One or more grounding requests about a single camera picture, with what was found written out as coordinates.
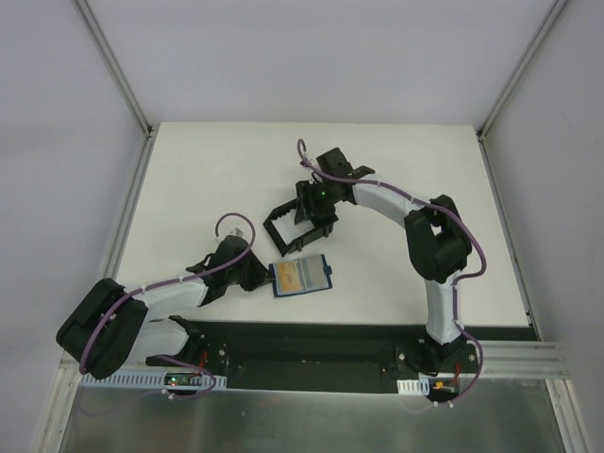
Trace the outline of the gold credit card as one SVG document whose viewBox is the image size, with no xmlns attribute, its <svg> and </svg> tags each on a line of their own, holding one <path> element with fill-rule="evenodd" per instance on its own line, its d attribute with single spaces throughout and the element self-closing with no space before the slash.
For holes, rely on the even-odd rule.
<svg viewBox="0 0 604 453">
<path fill-rule="evenodd" d="M 278 262 L 274 268 L 278 295 L 295 294 L 303 289 L 295 261 Z"/>
<path fill-rule="evenodd" d="M 319 291 L 328 287 L 325 265 L 321 255 L 305 257 L 300 260 L 300 270 L 304 289 L 307 292 Z"/>
</svg>

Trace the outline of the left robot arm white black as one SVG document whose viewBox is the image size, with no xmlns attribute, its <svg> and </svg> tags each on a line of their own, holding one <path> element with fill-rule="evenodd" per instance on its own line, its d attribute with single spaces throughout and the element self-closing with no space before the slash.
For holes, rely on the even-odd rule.
<svg viewBox="0 0 604 453">
<path fill-rule="evenodd" d="M 182 316 L 223 297 L 231 286 L 252 292 L 274 278 L 249 242 L 226 236 L 216 250 L 163 284 L 127 289 L 97 281 L 59 328 L 58 345 L 84 375 L 103 379 L 127 362 L 201 367 L 207 348 L 201 331 Z"/>
</svg>

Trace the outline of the black plastic card rack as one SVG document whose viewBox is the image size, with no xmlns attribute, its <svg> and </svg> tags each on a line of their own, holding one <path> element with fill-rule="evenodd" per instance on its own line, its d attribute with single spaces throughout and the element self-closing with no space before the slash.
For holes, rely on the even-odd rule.
<svg viewBox="0 0 604 453">
<path fill-rule="evenodd" d="M 281 257 L 301 252 L 319 239 L 327 238 L 339 220 L 335 213 L 325 218 L 295 222 L 298 201 L 293 199 L 274 208 L 263 222 L 263 227 Z"/>
</svg>

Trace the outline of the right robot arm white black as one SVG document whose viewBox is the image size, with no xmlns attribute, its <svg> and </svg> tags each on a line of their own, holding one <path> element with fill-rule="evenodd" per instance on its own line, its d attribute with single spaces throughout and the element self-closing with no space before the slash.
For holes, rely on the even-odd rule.
<svg viewBox="0 0 604 453">
<path fill-rule="evenodd" d="M 378 179 L 369 167 L 352 167 L 339 148 L 311 160 L 304 140 L 298 140 L 296 147 L 300 164 L 310 171 L 310 180 L 296 188 L 298 223 L 323 221 L 335 213 L 337 203 L 348 202 L 404 229 L 411 266 L 425 282 L 428 304 L 424 339 L 406 354 L 406 361 L 411 369 L 429 376 L 449 370 L 467 341 L 458 284 L 474 277 L 462 273 L 472 252 L 480 257 L 478 272 L 486 269 L 484 253 L 452 198 L 443 194 L 422 200 Z"/>
</svg>

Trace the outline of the blue leather card holder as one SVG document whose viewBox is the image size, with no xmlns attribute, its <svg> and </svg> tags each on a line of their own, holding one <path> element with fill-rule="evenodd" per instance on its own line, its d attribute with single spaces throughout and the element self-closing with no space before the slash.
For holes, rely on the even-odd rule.
<svg viewBox="0 0 604 453">
<path fill-rule="evenodd" d="M 324 254 L 293 260 L 280 260 L 269 265 L 273 275 L 274 297 L 290 297 L 330 290 L 332 268 Z"/>
</svg>

